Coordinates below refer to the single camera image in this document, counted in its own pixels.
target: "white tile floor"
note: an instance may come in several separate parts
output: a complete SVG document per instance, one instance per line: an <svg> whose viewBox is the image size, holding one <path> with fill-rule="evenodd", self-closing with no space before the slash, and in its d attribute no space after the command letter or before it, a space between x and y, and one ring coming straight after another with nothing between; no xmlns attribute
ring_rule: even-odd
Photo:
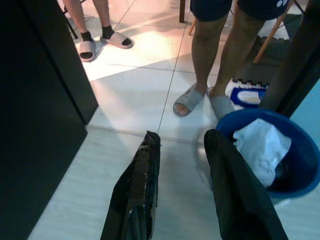
<svg viewBox="0 0 320 240"><path fill-rule="evenodd" d="M134 40L132 49L97 45L98 57L83 64L100 107L88 136L30 235L30 240L100 239L113 187L146 130L162 139L159 204L154 240L220 239L203 135L217 120L207 97L185 118L172 112L175 99L195 81L188 23L179 23L179 0L109 0L112 26ZM98 40L101 26L91 0L87 27ZM217 78L229 16L217 60ZM283 38L286 32L279 32ZM228 86L230 94L233 84ZM276 207L290 240L318 240L320 190Z"/></svg>

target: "blue bucket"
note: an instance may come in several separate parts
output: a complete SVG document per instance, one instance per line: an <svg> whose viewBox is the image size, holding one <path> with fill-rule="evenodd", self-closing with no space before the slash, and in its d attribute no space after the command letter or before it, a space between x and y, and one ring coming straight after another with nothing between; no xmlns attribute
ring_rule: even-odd
<svg viewBox="0 0 320 240"><path fill-rule="evenodd" d="M278 113L261 108L234 111L225 116L216 126L228 139L256 119L273 124L292 139L289 152L282 161L289 166L291 177L285 186L269 190L271 198L292 199L302 197L314 190L320 182L320 152L311 137L297 124Z"/></svg>

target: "shorts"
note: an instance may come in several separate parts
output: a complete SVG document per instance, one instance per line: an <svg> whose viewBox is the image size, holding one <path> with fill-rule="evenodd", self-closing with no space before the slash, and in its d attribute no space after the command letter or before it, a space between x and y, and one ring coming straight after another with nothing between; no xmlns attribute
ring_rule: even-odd
<svg viewBox="0 0 320 240"><path fill-rule="evenodd" d="M282 15L289 0L238 0L239 8L259 20L271 20ZM225 16L232 0L191 0L190 9L202 22L214 21Z"/></svg>

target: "toe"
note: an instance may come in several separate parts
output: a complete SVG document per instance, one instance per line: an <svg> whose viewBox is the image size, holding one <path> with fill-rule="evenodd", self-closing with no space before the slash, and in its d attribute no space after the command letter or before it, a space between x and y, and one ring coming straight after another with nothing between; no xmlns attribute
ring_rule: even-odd
<svg viewBox="0 0 320 240"><path fill-rule="evenodd" d="M177 104L176 109L178 110L181 116L185 116L189 113L188 108L181 104Z"/></svg>

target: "floor tile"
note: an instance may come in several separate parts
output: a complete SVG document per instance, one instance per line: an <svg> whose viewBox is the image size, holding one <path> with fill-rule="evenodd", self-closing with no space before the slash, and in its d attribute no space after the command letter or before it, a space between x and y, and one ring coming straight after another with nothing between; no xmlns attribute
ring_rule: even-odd
<svg viewBox="0 0 320 240"><path fill-rule="evenodd" d="M100 239L113 188L142 140L89 128L29 240Z"/></svg>
<svg viewBox="0 0 320 240"><path fill-rule="evenodd" d="M185 19L188 18L190 1L185 4ZM121 23L127 25L149 25L184 28L179 22L179 0L135 0Z"/></svg>
<svg viewBox="0 0 320 240"><path fill-rule="evenodd" d="M277 209L283 228L290 240L318 240L320 236L320 198L317 191L291 200Z"/></svg>
<svg viewBox="0 0 320 240"><path fill-rule="evenodd" d="M120 66L100 63L92 61L88 67L85 68L86 75L89 81L101 79L111 75L121 74L122 72L136 69L135 66Z"/></svg>
<svg viewBox="0 0 320 240"><path fill-rule="evenodd" d="M174 69L183 28L120 24L116 30L131 38L134 46L130 49L120 49L105 45L95 60L97 63L162 70Z"/></svg>
<svg viewBox="0 0 320 240"><path fill-rule="evenodd" d="M302 9L305 11L306 7L307 7L307 4L308 4L308 1L309 0L299 0L297 2L300 4ZM301 10L297 7L297 5L293 4L289 9L288 14L300 15L302 13L301 13Z"/></svg>
<svg viewBox="0 0 320 240"><path fill-rule="evenodd" d="M196 145L161 142L153 240L220 240L209 165Z"/></svg>
<svg viewBox="0 0 320 240"><path fill-rule="evenodd" d="M178 117L173 112L173 104L196 81L194 73L175 72L161 121L159 135L170 139L188 142L203 142L206 130L214 128L218 121L211 108L209 99L204 99L186 117ZM216 76L210 75L208 84L214 85Z"/></svg>
<svg viewBox="0 0 320 240"><path fill-rule="evenodd" d="M91 81L100 107L89 124L135 133L157 132L173 72L114 68L118 73Z"/></svg>

